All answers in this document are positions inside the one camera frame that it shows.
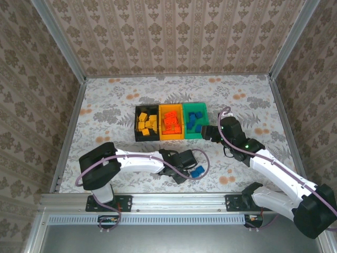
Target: black bracket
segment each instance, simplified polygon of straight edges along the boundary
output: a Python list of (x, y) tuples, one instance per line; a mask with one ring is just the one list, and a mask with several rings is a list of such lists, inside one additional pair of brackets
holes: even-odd
[[(131, 212), (132, 208), (132, 196), (131, 195), (115, 195), (114, 200), (108, 203), (104, 203), (109, 207), (113, 207), (120, 212)], [(111, 212), (110, 209), (100, 206), (95, 201), (94, 197), (90, 195), (87, 199), (86, 212)]]

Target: orange bin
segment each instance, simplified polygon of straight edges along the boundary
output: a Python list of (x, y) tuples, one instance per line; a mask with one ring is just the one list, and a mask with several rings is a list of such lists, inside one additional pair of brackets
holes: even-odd
[[(165, 131), (164, 125), (164, 114), (176, 111), (178, 124), (181, 127), (181, 134), (163, 134), (162, 131)], [(183, 114), (183, 106), (182, 104), (160, 104), (159, 105), (159, 136), (160, 140), (183, 140), (185, 133), (184, 126), (184, 114)]]

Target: gray floor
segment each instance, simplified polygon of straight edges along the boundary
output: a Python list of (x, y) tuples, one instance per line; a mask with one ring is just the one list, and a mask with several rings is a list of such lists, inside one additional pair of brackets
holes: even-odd
[(243, 226), (119, 226), (106, 233), (96, 226), (49, 226), (45, 253), (137, 252), (321, 252), (318, 240), (302, 235), (280, 217), (260, 232)]

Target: green bin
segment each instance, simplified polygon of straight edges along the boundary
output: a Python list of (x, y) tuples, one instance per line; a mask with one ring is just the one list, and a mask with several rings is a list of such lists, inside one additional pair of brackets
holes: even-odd
[[(195, 125), (191, 130), (187, 129), (187, 123), (190, 121), (190, 112), (201, 112), (202, 118), (196, 119)], [(196, 125), (208, 125), (209, 117), (207, 115), (207, 108), (205, 103), (183, 103), (184, 125), (185, 125), (185, 139), (202, 139), (201, 133), (195, 132)]]

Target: black bin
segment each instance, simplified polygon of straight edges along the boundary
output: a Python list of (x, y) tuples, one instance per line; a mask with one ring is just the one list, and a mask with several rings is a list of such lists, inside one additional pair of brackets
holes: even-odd
[[(142, 112), (145, 112), (147, 116), (157, 115), (157, 133), (155, 133), (152, 129), (149, 129), (148, 131), (150, 132), (150, 135), (144, 136), (142, 132), (137, 131), (138, 117), (141, 115)], [(134, 131), (136, 142), (159, 140), (159, 105), (136, 106)]]

